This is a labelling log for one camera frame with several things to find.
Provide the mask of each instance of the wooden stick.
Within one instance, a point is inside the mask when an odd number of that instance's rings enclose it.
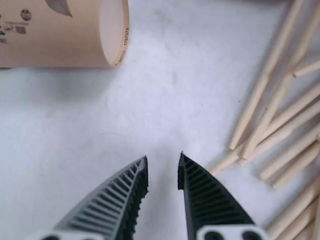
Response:
[[[283,184],[288,182],[295,174],[300,172],[306,166],[308,166],[313,160],[316,159],[320,152],[320,142],[314,142],[310,147],[308,147],[299,159],[287,170],[285,171],[276,181],[272,184],[274,189],[278,189]]]
[[[320,113],[320,100],[317,103],[313,104],[311,107],[309,107],[307,110],[299,114],[292,121],[287,123],[285,126],[280,128],[278,131],[276,131],[266,140],[261,142],[256,147],[253,154],[250,156],[248,160],[241,159],[239,163],[244,164],[246,162],[253,161],[255,157],[257,157],[258,155],[262,154],[263,152],[271,149],[272,147],[280,143],[282,140],[284,140],[290,134],[292,134],[297,128],[299,128],[301,125],[308,122],[310,119],[312,119],[314,116],[318,115],[319,113]]]
[[[267,130],[263,133],[262,138],[266,139],[274,133],[279,127],[285,124],[294,115],[304,109],[309,103],[320,95],[320,81],[315,86],[310,88],[302,97],[291,104],[285,111],[272,120]]]
[[[312,128],[307,134],[305,134],[300,140],[296,141],[287,150],[283,151],[277,156],[259,175],[261,180],[267,180],[285,164],[290,162],[299,153],[311,145],[320,133],[320,123]]]
[[[284,123],[291,119],[294,115],[300,112],[304,107],[311,103],[317,96],[320,95],[320,82],[307,91],[301,98],[295,101],[290,107],[288,107],[284,112],[282,112],[278,117],[276,117],[267,130],[262,136],[262,141],[273,134],[278,128],[280,128]],[[218,174],[223,169],[230,166],[236,160],[238,160],[239,155],[244,149],[246,142],[239,145],[236,149],[231,151],[221,162],[219,162],[211,171],[212,175]]]
[[[244,159],[248,159],[250,157],[250,155],[252,154],[256,146],[261,141],[262,135],[266,131],[269,123],[271,122],[273,116],[275,115],[276,110],[279,104],[281,103],[282,99],[284,98],[287,92],[287,89],[294,77],[292,75],[292,72],[297,68],[298,64],[305,56],[311,44],[313,36],[318,29],[319,23],[320,23],[320,1],[318,1],[318,5],[316,6],[315,11],[311,16],[310,22],[306,26],[306,30],[302,35],[302,38],[297,47],[297,50],[287,66],[287,70],[285,71],[286,75],[280,81],[269,105],[265,109],[264,115],[262,116],[257,128],[253,131],[247,144],[244,147],[244,150],[242,153],[242,157]]]
[[[257,84],[255,88],[252,91],[252,94],[250,96],[249,102],[244,109],[239,122],[235,128],[233,137],[231,139],[229,148],[235,149],[237,146],[239,139],[241,135],[243,134],[244,130],[246,129],[250,118],[252,117],[257,104],[266,88],[266,85],[269,81],[270,75],[273,72],[278,59],[280,57],[281,52],[283,51],[283,48],[286,45],[286,42],[288,41],[288,38],[290,36],[290,33],[292,32],[292,29],[294,27],[294,23],[297,20],[299,11],[304,3],[304,0],[295,0],[294,3],[291,6],[291,9],[284,21],[284,24],[280,30],[280,33],[275,41],[275,44],[273,46],[273,49],[264,65],[264,68],[260,74],[259,79],[257,80]]]
[[[294,240],[310,240],[313,236],[315,222],[309,224]]]
[[[320,240],[320,199],[318,200],[318,207],[315,216],[312,240]]]
[[[315,61],[293,72],[295,78],[320,70],[320,60]]]
[[[277,238],[277,240],[292,240],[294,239],[305,227],[310,224],[316,217],[318,208],[318,199],[308,206],[300,216],[294,220],[289,227]]]
[[[314,180],[267,228],[270,240],[275,240],[317,198],[319,191],[320,177]]]

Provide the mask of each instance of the paper cup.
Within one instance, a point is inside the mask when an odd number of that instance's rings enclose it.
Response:
[[[0,68],[115,67],[128,40],[128,0],[0,2]]]

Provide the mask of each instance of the screw hole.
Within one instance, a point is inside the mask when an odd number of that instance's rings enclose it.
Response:
[[[204,240],[224,240],[224,237],[216,231],[209,231],[205,234]]]
[[[245,231],[242,238],[243,240],[262,240],[261,236],[254,231]]]
[[[42,238],[42,240],[59,240],[60,238],[56,235],[50,235]]]

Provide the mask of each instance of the white table surface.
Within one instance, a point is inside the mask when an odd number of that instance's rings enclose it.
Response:
[[[225,155],[287,9],[277,0],[132,0],[119,68],[0,72],[0,238],[53,227],[98,184],[147,155],[149,193],[135,239],[186,240],[180,152],[207,169]],[[318,39],[308,61],[320,58]],[[285,103],[317,78],[294,80]],[[256,174],[276,153],[217,176],[261,227],[319,171],[312,164],[274,191]]]

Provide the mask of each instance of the wooden dowel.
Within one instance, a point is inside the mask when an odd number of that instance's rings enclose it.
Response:
[[[320,70],[320,60],[315,61],[293,72],[295,78]]]
[[[308,147],[302,155],[297,159],[297,161],[286,170],[279,178],[277,178],[272,187],[274,189],[280,188],[283,184],[288,182],[295,174],[300,172],[306,166],[308,166],[320,153],[320,143],[318,141],[314,142],[310,147]]]
[[[295,237],[294,240],[311,240],[315,228],[315,222],[310,223],[306,228]]]
[[[287,89],[294,77],[292,75],[292,72],[297,68],[298,64],[306,54],[311,44],[311,41],[313,39],[313,36],[318,29],[319,23],[320,23],[320,1],[318,1],[315,11],[311,16],[311,20],[306,26],[306,30],[302,35],[300,43],[287,66],[287,69],[285,71],[286,74],[284,78],[280,81],[275,93],[272,96],[270,103],[268,104],[260,122],[258,123],[258,126],[251,134],[247,144],[244,146],[244,150],[242,153],[242,157],[244,159],[248,159],[250,157],[250,155],[253,153],[256,146],[261,141],[262,135],[266,131],[269,123],[271,122],[273,116],[275,115],[276,110],[279,104],[281,103],[282,99],[284,98],[287,92]]]
[[[317,208],[318,199],[313,201],[313,203],[308,206],[303,213],[301,213],[296,220],[294,220],[289,227],[284,230],[283,233],[280,234],[277,240],[292,240],[298,236],[298,234],[315,219]]]
[[[317,177],[267,228],[270,240],[275,240],[318,196],[320,191],[320,177]]]
[[[296,141],[288,149],[283,151],[279,156],[277,156],[259,175],[261,180],[267,180],[285,164],[290,162],[299,153],[311,145],[316,139],[317,135],[320,133],[320,123],[318,123],[314,128],[312,128],[307,134],[305,134],[301,139]]]
[[[283,111],[279,116],[277,116],[262,136],[262,141],[273,134],[278,128],[280,128],[284,123],[291,119],[294,115],[300,112],[304,107],[311,103],[317,96],[320,95],[320,82],[307,91],[302,97],[290,105],[285,111]],[[238,160],[239,155],[244,149],[246,142],[239,145],[233,151],[231,151],[221,162],[219,162],[210,172],[212,175],[218,174],[223,169],[230,166],[236,160]]]
[[[246,129],[250,118],[252,117],[257,104],[266,88],[266,85],[269,81],[270,74],[273,72],[278,59],[280,57],[281,52],[283,51],[283,48],[286,45],[286,42],[292,32],[292,29],[294,27],[294,23],[297,20],[299,11],[304,3],[304,0],[295,0],[292,4],[290,11],[284,21],[284,24],[280,30],[280,33],[275,41],[275,44],[273,46],[273,49],[271,50],[271,53],[264,65],[264,68],[260,74],[259,79],[257,80],[257,84],[255,88],[252,91],[252,94],[250,96],[250,99],[248,101],[247,106],[245,107],[238,124],[235,128],[233,137],[231,139],[229,148],[235,149],[237,146],[239,139],[241,135],[243,134],[244,130]]]
[[[279,116],[275,117],[267,130],[263,133],[262,139],[266,139],[272,133],[274,133],[279,127],[285,124],[289,119],[295,116],[298,112],[304,109],[309,103],[316,99],[320,95],[320,81],[310,88],[305,94],[303,94],[297,101],[291,104],[286,110],[284,110]]]
[[[320,101],[313,104],[311,107],[306,109],[304,112],[296,116],[293,120],[288,122],[285,126],[280,128],[274,134],[269,136],[263,142],[261,142],[253,151],[253,154],[250,156],[248,160],[241,159],[239,161],[240,164],[244,164],[246,162],[251,162],[257,157],[258,155],[262,154],[263,152],[271,149],[272,147],[279,144],[282,140],[287,138],[290,134],[292,134],[297,128],[301,125],[308,122],[314,116],[320,113]]]
[[[318,199],[318,207],[315,216],[312,240],[320,240],[320,199]]]

